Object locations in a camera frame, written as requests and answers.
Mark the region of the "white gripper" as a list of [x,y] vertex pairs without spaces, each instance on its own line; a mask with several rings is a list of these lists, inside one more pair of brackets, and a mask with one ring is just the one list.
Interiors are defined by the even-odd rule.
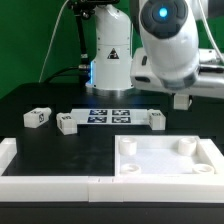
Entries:
[[152,73],[149,60],[143,48],[138,48],[134,54],[130,78],[133,86],[139,90],[224,99],[224,73],[201,73],[191,87],[182,90],[166,89]]

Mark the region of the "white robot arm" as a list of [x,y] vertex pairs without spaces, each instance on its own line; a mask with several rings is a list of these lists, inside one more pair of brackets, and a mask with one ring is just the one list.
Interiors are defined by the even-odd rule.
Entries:
[[129,0],[125,14],[94,5],[98,53],[86,88],[120,95],[134,88],[224,99],[224,54],[199,47],[196,22],[224,16],[224,0]]

